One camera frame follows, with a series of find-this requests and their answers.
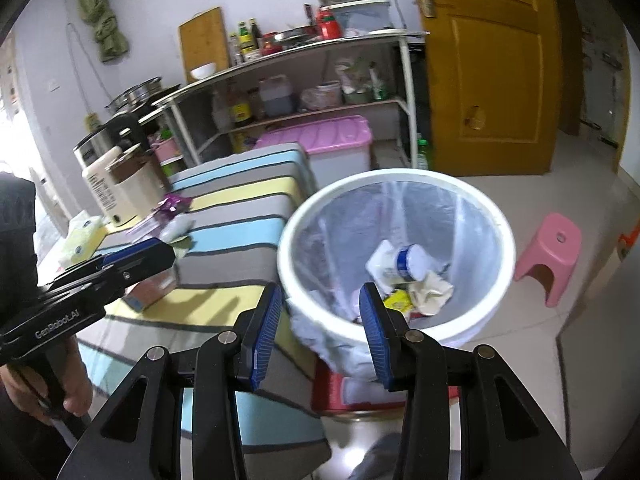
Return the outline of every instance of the wooden cutting board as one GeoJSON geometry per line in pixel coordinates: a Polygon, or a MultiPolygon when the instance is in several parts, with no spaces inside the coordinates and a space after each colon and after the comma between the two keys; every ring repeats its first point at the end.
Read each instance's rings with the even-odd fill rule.
{"type": "Polygon", "coordinates": [[[188,83],[196,81],[191,70],[207,63],[216,64],[216,72],[229,68],[225,22],[222,9],[214,7],[178,27],[182,65],[188,83]]]}

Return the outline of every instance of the pink storage box lid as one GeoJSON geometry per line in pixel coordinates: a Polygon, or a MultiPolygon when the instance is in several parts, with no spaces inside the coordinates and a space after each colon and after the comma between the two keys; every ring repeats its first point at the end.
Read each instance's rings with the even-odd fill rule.
{"type": "Polygon", "coordinates": [[[360,115],[299,124],[264,134],[254,149],[299,142],[309,155],[361,148],[372,142],[369,123],[360,115]]]}

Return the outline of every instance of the human hand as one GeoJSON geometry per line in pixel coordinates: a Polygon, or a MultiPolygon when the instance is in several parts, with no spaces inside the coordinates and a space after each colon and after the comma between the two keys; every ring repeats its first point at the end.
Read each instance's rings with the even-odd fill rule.
{"type": "MultiPolygon", "coordinates": [[[[91,406],[94,390],[87,376],[86,366],[80,357],[76,338],[72,336],[63,344],[66,349],[65,371],[61,380],[62,387],[65,390],[64,407],[69,413],[73,413],[75,416],[82,416],[91,406]]],[[[44,379],[33,369],[27,366],[19,366],[21,373],[29,381],[31,386],[33,386],[41,396],[47,397],[47,385],[44,379]]],[[[38,403],[38,397],[36,397],[24,383],[20,375],[16,372],[15,367],[16,365],[0,367],[0,380],[4,384],[9,398],[16,408],[50,426],[51,420],[42,411],[38,403]]]]}

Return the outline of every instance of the pink stool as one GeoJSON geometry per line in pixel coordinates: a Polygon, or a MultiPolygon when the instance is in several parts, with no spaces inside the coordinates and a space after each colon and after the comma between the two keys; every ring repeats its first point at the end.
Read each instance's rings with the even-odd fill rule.
{"type": "Polygon", "coordinates": [[[536,235],[518,258],[513,279],[518,281],[536,265],[544,265],[554,277],[545,304],[556,306],[574,272],[581,243],[580,229],[561,214],[551,213],[542,221],[536,235]]]}

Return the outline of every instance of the yellow label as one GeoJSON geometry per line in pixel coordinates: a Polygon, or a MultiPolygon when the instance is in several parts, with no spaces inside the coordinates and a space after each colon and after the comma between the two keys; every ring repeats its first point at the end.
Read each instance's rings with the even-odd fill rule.
{"type": "Polygon", "coordinates": [[[408,314],[414,307],[405,290],[396,290],[383,303],[387,308],[398,310],[403,314],[408,314]]]}
{"type": "Polygon", "coordinates": [[[238,103],[231,107],[234,114],[234,121],[236,123],[241,123],[249,118],[251,118],[251,108],[249,108],[249,103],[238,103]]]}

